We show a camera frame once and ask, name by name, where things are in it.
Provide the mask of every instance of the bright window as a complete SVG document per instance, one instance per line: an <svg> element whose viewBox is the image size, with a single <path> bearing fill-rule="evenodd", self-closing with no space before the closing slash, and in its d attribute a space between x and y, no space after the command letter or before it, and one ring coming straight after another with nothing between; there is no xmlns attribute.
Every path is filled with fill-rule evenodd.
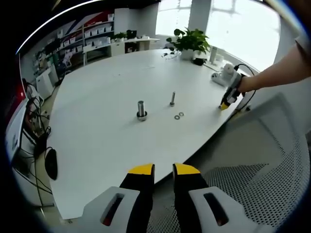
<svg viewBox="0 0 311 233"><path fill-rule="evenodd" d="M188 27L192 0L162 0L156 18L156 35L174 36L174 30Z"/></svg>
<svg viewBox="0 0 311 233"><path fill-rule="evenodd" d="M224 49L262 71L274 63L280 34L277 12L255 0L214 0L206 35Z"/></svg>

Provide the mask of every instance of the green plant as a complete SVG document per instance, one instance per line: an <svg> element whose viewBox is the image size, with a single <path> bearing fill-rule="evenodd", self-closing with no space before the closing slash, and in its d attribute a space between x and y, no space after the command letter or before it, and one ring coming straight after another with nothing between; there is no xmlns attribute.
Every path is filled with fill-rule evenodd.
<svg viewBox="0 0 311 233"><path fill-rule="evenodd" d="M112 36L112 39L122 39L122 38L126 38L126 33L117 33Z"/></svg>
<svg viewBox="0 0 311 233"><path fill-rule="evenodd" d="M175 29L174 35L176 36L176 41L173 42L172 38L167 38L166 41L174 45L176 50L198 50L206 53L210 45L207 42L208 37L204 35L203 31L195 29L190 31L186 28L185 31Z"/></svg>

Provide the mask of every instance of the computer mouse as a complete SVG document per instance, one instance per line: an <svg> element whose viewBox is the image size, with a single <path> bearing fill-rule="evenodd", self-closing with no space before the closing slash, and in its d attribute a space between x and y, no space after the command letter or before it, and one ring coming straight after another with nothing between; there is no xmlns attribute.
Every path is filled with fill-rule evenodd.
<svg viewBox="0 0 311 233"><path fill-rule="evenodd" d="M56 180L57 178L57 158L56 158L56 150L51 149L47 153L44 162L45 170L47 171L48 176Z"/></svg>

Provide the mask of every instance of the human arm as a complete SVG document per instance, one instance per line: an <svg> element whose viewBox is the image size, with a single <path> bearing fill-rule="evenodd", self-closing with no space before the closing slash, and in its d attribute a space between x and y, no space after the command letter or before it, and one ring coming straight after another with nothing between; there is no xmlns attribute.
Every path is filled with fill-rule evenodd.
<svg viewBox="0 0 311 233"><path fill-rule="evenodd" d="M258 75L243 78L239 91L248 92L263 87L295 83L310 76L311 65L306 54L298 44L295 44L278 63L273 64Z"/></svg>

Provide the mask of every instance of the desk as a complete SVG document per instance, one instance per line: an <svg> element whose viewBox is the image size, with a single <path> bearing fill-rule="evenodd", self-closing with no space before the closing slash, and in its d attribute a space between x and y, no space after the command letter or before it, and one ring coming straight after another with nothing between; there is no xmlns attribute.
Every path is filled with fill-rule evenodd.
<svg viewBox="0 0 311 233"><path fill-rule="evenodd" d="M167 50L128 53L97 61L66 76L51 113L48 146L57 151L58 178L50 180L63 219L119 186L134 166L154 163L155 182L172 164L191 157L226 122L241 101L220 111L226 89L211 81L213 70ZM170 107L172 92L175 106ZM148 118L136 118L145 101ZM174 119L179 112L185 115Z"/></svg>
<svg viewBox="0 0 311 233"><path fill-rule="evenodd" d="M159 40L160 39L154 39L154 38L148 38L148 39L147 38L141 38L141 39L134 38L134 39L124 40L121 43L138 43L138 47L139 47L138 50L143 51L143 50L149 50L151 41L159 41ZM100 45L100 46L92 46L90 48L84 49L84 51L83 51L83 65L85 66L87 63L87 53L88 52L98 50L98 49L101 49L104 47L110 47L111 45L119 44L119 43L120 42L113 42L110 44L105 44L105 45Z"/></svg>

